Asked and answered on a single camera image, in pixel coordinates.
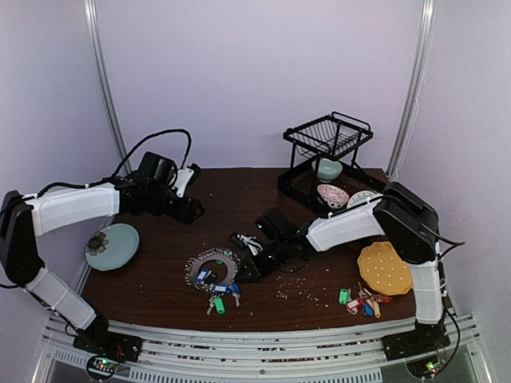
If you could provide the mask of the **green key tag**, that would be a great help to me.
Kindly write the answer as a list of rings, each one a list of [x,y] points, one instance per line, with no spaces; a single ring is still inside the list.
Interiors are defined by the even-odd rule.
[[[346,305],[349,301],[350,292],[348,289],[341,289],[339,291],[339,304]]]
[[[214,297],[213,299],[215,310],[218,314],[225,314],[224,301],[221,297]]]

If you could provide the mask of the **grey disc keyring organizer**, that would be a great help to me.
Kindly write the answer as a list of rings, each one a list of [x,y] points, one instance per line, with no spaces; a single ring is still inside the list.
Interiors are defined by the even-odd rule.
[[[185,282],[206,294],[215,285],[230,286],[240,268],[240,258],[230,249],[213,247],[190,258],[184,265]]]

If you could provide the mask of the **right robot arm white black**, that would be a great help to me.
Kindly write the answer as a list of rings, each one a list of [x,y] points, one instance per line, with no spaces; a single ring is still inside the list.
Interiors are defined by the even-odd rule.
[[[359,240],[383,237],[408,265],[420,326],[410,333],[410,346],[426,352],[440,338],[444,315],[440,271],[438,213],[399,182],[382,192],[339,211],[322,213],[304,224],[293,223],[278,208],[265,211],[255,225],[267,243],[241,261],[237,282],[258,282],[277,271],[289,259]]]

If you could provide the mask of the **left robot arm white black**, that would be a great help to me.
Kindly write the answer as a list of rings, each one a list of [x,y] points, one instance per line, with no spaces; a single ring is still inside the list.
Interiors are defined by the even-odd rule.
[[[126,177],[110,176],[32,195],[6,193],[1,210],[1,265],[11,286],[28,290],[84,330],[85,343],[96,353],[109,353],[115,346],[113,334],[99,325],[99,313],[46,267],[36,239],[82,221],[125,214],[167,215],[191,224],[204,214],[201,202],[185,194],[199,174],[196,164],[177,168],[173,160],[146,152],[139,168]]]

